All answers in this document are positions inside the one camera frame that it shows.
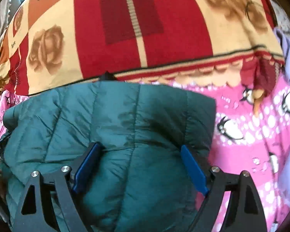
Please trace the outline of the dark green puffer jacket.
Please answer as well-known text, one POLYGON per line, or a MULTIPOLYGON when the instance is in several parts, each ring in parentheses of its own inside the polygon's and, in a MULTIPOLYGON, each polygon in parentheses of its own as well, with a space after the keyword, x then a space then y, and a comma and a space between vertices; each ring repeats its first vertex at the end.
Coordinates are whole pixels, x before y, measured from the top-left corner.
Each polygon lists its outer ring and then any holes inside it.
POLYGON ((92 142, 105 150, 80 198, 95 231, 187 231, 197 215, 183 145, 207 157, 216 102, 166 85, 102 81, 59 87, 8 109, 0 161, 12 217, 31 173, 51 173, 92 142))

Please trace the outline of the pink penguin bed sheet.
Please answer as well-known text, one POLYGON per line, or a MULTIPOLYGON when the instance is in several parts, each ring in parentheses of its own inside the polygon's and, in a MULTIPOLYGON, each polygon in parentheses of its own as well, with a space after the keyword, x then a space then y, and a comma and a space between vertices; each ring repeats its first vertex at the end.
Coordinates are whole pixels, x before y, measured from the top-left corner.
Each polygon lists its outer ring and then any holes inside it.
MULTIPOLYGON (((290 93, 290 86, 280 78, 273 94, 264 101, 259 116, 252 113, 250 98, 245 97, 249 92, 246 87, 182 90, 215 100, 215 126, 207 158, 226 172, 247 169, 252 173, 264 204, 265 217, 271 223, 276 209, 275 175, 290 148, 290 116, 284 113, 282 105, 283 97, 290 93)), ((0 126, 7 131, 4 113, 0 114, 0 126)))

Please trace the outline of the red orange rose blanket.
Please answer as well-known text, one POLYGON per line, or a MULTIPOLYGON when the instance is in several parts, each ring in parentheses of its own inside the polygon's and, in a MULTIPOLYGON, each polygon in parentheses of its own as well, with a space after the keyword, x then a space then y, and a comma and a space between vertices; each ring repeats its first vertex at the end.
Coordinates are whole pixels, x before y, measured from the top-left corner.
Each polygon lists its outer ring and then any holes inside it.
POLYGON ((95 80, 251 85, 284 64, 269 0, 25 0, 0 45, 0 94, 95 80))

